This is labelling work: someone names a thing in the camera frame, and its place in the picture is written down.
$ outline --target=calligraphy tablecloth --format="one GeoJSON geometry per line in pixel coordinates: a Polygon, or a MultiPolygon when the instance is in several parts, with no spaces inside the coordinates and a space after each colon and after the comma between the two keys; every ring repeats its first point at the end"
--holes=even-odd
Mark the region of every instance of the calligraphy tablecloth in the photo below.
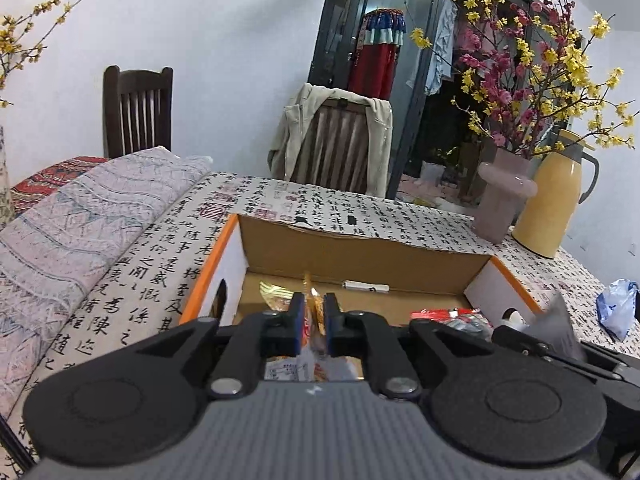
{"type": "MultiPolygon", "coordinates": [[[[177,324],[191,287],[231,212],[420,247],[496,254],[541,306],[556,290],[562,291],[578,338],[640,356],[638,324],[624,343],[613,344],[599,328],[595,315],[594,300],[602,284],[563,250],[554,260],[546,260],[529,253],[511,237],[498,247],[481,240],[471,232],[470,219],[465,216],[315,186],[211,173],[140,235],[56,337],[9,418],[25,446],[33,451],[22,423],[22,405],[37,383],[55,371],[177,324]]],[[[7,456],[0,480],[14,477],[15,465],[7,456]]]]}

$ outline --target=wooden chair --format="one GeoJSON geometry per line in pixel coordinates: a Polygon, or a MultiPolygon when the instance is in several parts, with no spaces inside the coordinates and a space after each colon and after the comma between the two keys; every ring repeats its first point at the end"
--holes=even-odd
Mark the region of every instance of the wooden chair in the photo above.
{"type": "Polygon", "coordinates": [[[366,193],[366,109],[366,105],[327,99],[309,125],[291,181],[366,193]]]}
{"type": "Polygon", "coordinates": [[[171,92],[174,70],[104,71],[102,107],[109,158],[155,146],[171,149],[171,92]]]}

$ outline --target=thermos handle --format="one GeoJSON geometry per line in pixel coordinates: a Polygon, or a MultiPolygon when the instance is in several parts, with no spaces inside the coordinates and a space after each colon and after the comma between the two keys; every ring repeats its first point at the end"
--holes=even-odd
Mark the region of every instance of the thermos handle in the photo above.
{"type": "Polygon", "coordinates": [[[588,155],[587,153],[583,153],[582,158],[591,162],[596,167],[596,170],[593,173],[593,180],[591,181],[591,185],[589,186],[589,189],[582,194],[582,196],[580,197],[580,200],[578,200],[578,204],[581,204],[582,202],[588,199],[589,195],[591,194],[591,191],[593,191],[593,188],[596,187],[596,181],[600,174],[600,163],[598,162],[597,158],[595,158],[594,156],[588,155]]]}

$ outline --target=flowering branch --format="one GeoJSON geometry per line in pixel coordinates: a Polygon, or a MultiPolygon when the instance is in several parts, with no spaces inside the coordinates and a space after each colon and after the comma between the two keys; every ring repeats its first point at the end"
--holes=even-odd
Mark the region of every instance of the flowering branch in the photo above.
{"type": "MultiPolygon", "coordinates": [[[[5,15],[0,18],[0,20],[3,20],[0,25],[0,90],[4,90],[6,78],[13,70],[23,70],[24,62],[27,60],[29,63],[37,63],[40,60],[40,55],[46,48],[43,42],[58,25],[65,22],[66,16],[81,1],[82,0],[78,0],[73,4],[65,3],[63,13],[56,18],[53,25],[51,25],[49,30],[33,47],[25,48],[20,42],[34,27],[33,19],[36,16],[49,12],[54,6],[59,6],[64,0],[48,0],[37,4],[27,16],[14,18],[13,16],[5,15]]],[[[13,105],[13,103],[0,98],[1,108],[6,108],[8,105],[13,105]]]]}
{"type": "MultiPolygon", "coordinates": [[[[484,112],[497,124],[490,132],[475,111],[458,107],[469,115],[469,129],[480,136],[492,137],[499,147],[531,158],[539,153],[564,149],[561,142],[556,142],[553,147],[542,146],[548,124],[581,118],[592,112],[588,133],[577,142],[594,137],[595,142],[604,147],[623,144],[633,147],[633,135],[621,137],[615,132],[617,128],[633,126],[638,112],[626,113],[626,108],[633,101],[615,105],[606,99],[609,89],[619,84],[623,70],[613,69],[604,83],[596,84],[590,80],[591,65],[585,54],[594,40],[604,38],[610,31],[609,20],[615,15],[608,20],[600,13],[594,15],[593,25],[589,28],[591,37],[580,48],[577,45],[582,31],[574,24],[573,1],[534,2],[530,6],[531,14],[511,4],[510,8],[515,13],[511,19],[498,15],[498,4],[505,0],[452,1],[465,13],[470,26],[467,38],[470,46],[467,54],[460,57],[468,69],[457,71],[463,74],[461,90],[485,104],[484,112]],[[487,33],[489,28],[493,39],[487,33]],[[537,49],[542,62],[533,63],[536,54],[524,39],[526,28],[532,28],[540,38],[537,49]],[[513,38],[516,48],[510,49],[508,45],[499,48],[502,43],[498,40],[500,34],[513,38]],[[482,40],[487,40],[493,48],[483,52],[488,59],[480,60],[474,54],[481,51],[482,40]],[[517,89],[518,81],[524,82],[523,88],[517,89]],[[620,118],[618,124],[612,122],[610,126],[603,126],[602,115],[607,105],[615,108],[620,118]]],[[[411,37],[419,48],[430,48],[434,52],[430,39],[424,37],[420,28],[415,28],[411,37]]],[[[455,99],[452,103],[458,106],[455,99]]]]}

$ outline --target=cardboard box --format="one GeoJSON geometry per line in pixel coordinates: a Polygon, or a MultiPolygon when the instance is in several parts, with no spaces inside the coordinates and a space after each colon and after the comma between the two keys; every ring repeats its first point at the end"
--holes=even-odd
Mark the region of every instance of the cardboard box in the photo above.
{"type": "Polygon", "coordinates": [[[224,303],[221,325],[267,309],[260,281],[302,290],[312,275],[321,293],[340,307],[382,314],[407,324],[424,308],[479,308],[497,323],[515,308],[526,321],[540,312],[535,300],[495,256],[439,251],[380,238],[335,235],[233,214],[198,277],[180,322],[210,316],[224,303]],[[345,280],[383,284],[388,293],[346,290],[345,280]]]}

